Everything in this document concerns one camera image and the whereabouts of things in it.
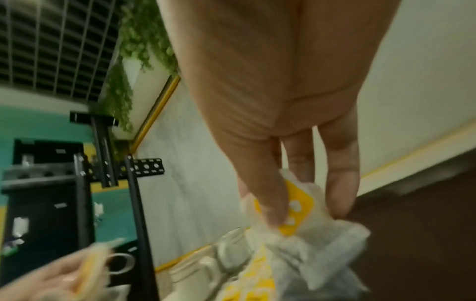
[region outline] ceramic mug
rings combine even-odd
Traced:
[[[216,246],[218,259],[227,271],[240,267],[251,254],[243,228],[236,228],[226,233],[218,240]]]
[[[204,301],[220,284],[222,273],[214,253],[213,247],[207,246],[169,270],[180,301]]]

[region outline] grid ceiling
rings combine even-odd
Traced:
[[[0,84],[97,101],[122,0],[0,0]]]

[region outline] hanging plant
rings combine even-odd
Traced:
[[[131,133],[133,130],[129,120],[132,109],[132,89],[119,56],[111,67],[105,82],[104,97],[98,104],[91,107],[95,114],[111,115],[119,122],[119,127]]]
[[[122,13],[119,53],[125,58],[136,58],[142,67],[151,69],[151,51],[171,75],[176,75],[177,58],[156,1],[131,0],[122,7]]]

